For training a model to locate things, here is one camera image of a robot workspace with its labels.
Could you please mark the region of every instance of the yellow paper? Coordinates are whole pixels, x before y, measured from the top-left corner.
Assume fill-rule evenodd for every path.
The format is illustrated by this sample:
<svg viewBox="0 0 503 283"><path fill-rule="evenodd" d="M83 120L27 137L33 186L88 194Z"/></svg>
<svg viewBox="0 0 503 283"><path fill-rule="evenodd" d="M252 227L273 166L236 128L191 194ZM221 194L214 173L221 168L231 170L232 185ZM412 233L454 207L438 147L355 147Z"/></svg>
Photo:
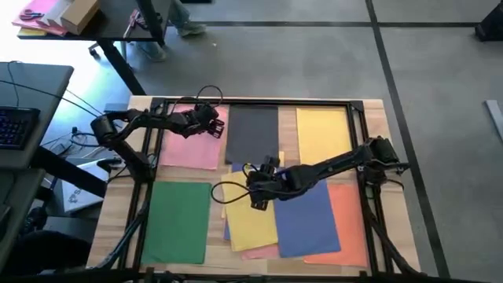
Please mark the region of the yellow paper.
<svg viewBox="0 0 503 283"><path fill-rule="evenodd" d="M45 31L40 31L40 30L35 30L31 28L21 28L17 35L21 36L35 36L35 35L47 35L47 32Z"/></svg>
<svg viewBox="0 0 503 283"><path fill-rule="evenodd" d="M244 185L246 177L243 172L239 171L223 175L222 181ZM230 184L222 185L222 189L224 201L235 199L246 193L243 188ZM251 203L250 196L246 196L232 204L226 204L231 248L235 252L277 243L274 203L270 201L266 211L252 208Z"/></svg>
<svg viewBox="0 0 503 283"><path fill-rule="evenodd" d="M297 108L301 164L316 164L351 150L346 109Z"/></svg>
<svg viewBox="0 0 503 283"><path fill-rule="evenodd" d="M278 156L280 157L280 167L285 166L285 152L279 152Z"/></svg>

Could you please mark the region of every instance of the black desk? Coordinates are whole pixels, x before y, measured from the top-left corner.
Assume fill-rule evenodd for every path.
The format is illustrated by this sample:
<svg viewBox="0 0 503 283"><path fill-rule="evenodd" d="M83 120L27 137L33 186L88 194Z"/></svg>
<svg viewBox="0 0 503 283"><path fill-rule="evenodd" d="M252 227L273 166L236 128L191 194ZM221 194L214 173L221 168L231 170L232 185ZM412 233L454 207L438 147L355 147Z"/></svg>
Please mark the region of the black desk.
<svg viewBox="0 0 503 283"><path fill-rule="evenodd" d="M46 172L100 197L105 195L106 190L106 182L39 146L63 97L73 68L12 63L10 70L15 83L46 91L54 94L55 97L21 86L17 87L19 106L37 108L40 110L40 115L37 126L31 133L30 141L24 150L0 150L0 201L6 198L6 186L12 183L12 175L17 176L16 185L6 200L7 204L13 208L13 212L9 220L8 232L0 241L0 269L16 240L19 228L35 194L39 191ZM7 70L7 63L0 63L0 79L12 81ZM16 106L16 95L12 85L0 82L0 106Z"/></svg>
<svg viewBox="0 0 503 283"><path fill-rule="evenodd" d="M127 62L113 46L113 42L148 41L158 42L163 46L170 6L171 0L100 0L100 11L89 22L81 35L68 33L63 37L51 34L42 36L18 35L18 37L20 39L96 41L131 93L133 95L146 95ZM129 17L134 9L141 11L145 21L147 21L149 31L136 27L129 37L124 38L123 35L129 24ZM163 17L162 24L157 21L156 12Z"/></svg>
<svg viewBox="0 0 503 283"><path fill-rule="evenodd" d="M103 197L106 190L105 182L39 146L61 101L64 90L66 90L73 68L69 66L12 63L10 70L16 83L44 90L54 94L55 97L20 86L17 87L20 107L39 109L39 121L24 150L0 150L0 170L24 170L28 167L43 168L47 173L59 179ZM0 79L7 82L11 81L7 71L7 63L0 64ZM16 95L12 85L0 83L0 94L1 106L16 105Z"/></svg>
<svg viewBox="0 0 503 283"><path fill-rule="evenodd" d="M73 73L73 68L68 66L52 66L43 64L17 64L10 65L15 83L44 90L50 94L62 97ZM0 63L0 79L10 82L7 63ZM0 168L24 169L28 167L31 158L39 148L40 142L50 121L53 119L60 99L37 91L17 87L19 106L36 108L40 110L39 122L35 126L31 137L22 151L0 149ZM12 85L0 83L0 105L16 106L16 95Z"/></svg>
<svg viewBox="0 0 503 283"><path fill-rule="evenodd" d="M3 237L2 241L0 241L0 272L9 257L10 250L14 245L19 229L24 223L26 214L44 178L45 171L40 169L29 169L13 173L11 171L0 170L0 184L10 186L13 181L13 174L16 175L16 182L6 200L6 203L12 208L9 227L7 228L6 235ZM4 193L4 190L0 192L2 199L4 198Z"/></svg>

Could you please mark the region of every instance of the wooden table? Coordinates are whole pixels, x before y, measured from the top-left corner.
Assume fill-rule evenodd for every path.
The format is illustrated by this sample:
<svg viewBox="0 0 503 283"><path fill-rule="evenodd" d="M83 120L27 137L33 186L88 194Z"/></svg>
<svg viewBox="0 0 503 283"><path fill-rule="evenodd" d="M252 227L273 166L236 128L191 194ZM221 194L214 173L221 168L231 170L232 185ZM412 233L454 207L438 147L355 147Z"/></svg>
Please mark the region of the wooden table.
<svg viewBox="0 0 503 283"><path fill-rule="evenodd" d="M152 97L132 97L130 108L149 108ZM369 128L369 136L378 135L390 138L386 113L381 100L363 100L365 115ZM280 151L285 152L285 166L299 163L299 147L297 143L296 107L281 106L279 108L279 142ZM154 150L156 130L151 138L150 152ZM127 139L133 149L140 151L145 129L138 129ZM159 167L157 181L211 182L220 181L223 174L230 172L230 165L225 165L226 131L223 135L224 145L220 154L220 162L216 171L188 169L181 167ZM347 171L329 178L329 183L344 183L356 185L355 171ZM123 235L129 209L130 196L134 182L130 178L119 178L108 185L100 219L97 224L94 242L88 259L88 266L96 266L116 246ZM382 186L381 199L387 232L397 249L407 259L409 264L419 270L416 245L410 227L406 202L402 189L395 184ZM153 264L156 270L169 270L184 274L268 274L268 275L311 275L311 276L354 276L361 267L331 266L305 264L302 258L293 259L253 259L242 260L240 253L232 252L230 243L223 240L224 222L221 218L222 205L211 202L210 225L207 233L206 258L204 264ZM376 234L377 257L380 270L384 269L382 251ZM131 240L127 265L131 266L137 238Z"/></svg>

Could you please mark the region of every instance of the cardboard box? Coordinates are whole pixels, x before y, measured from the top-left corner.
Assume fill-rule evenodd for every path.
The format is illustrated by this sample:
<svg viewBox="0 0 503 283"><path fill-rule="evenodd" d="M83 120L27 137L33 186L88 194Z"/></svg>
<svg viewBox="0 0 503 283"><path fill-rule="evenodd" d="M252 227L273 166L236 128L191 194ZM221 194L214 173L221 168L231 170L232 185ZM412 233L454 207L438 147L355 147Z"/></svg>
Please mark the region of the cardboard box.
<svg viewBox="0 0 503 283"><path fill-rule="evenodd" d="M99 9L98 0L75 0L61 16L61 23L72 34L80 35Z"/></svg>

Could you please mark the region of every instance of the concrete floor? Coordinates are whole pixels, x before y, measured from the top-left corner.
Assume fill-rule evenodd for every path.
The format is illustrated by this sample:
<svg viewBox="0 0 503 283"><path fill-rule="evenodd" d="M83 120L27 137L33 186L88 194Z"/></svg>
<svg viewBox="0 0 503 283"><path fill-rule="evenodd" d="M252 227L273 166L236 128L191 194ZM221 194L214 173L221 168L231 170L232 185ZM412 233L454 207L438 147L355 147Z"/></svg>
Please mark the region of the concrete floor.
<svg viewBox="0 0 503 283"><path fill-rule="evenodd" d="M214 2L187 7L199 21L370 21L365 0ZM480 21L498 2L373 0L378 21L433 23ZM21 6L14 3L0 16L10 19ZM7 43L0 61L69 64L75 73L68 89L96 108L127 102L129 92L106 59L88 55L91 42L21 42L16 28L1 25ZM503 145L482 105L503 101L503 43L478 42L473 28L381 33L450 273L503 281ZM407 160L372 28L221 26L190 40L170 28L166 42L169 58L160 64L129 46L128 59L148 94L192 95L211 83L229 96L383 99L395 148ZM62 103L46 140L72 126L88 130L90 120ZM410 173L403 179L422 270L436 274Z"/></svg>

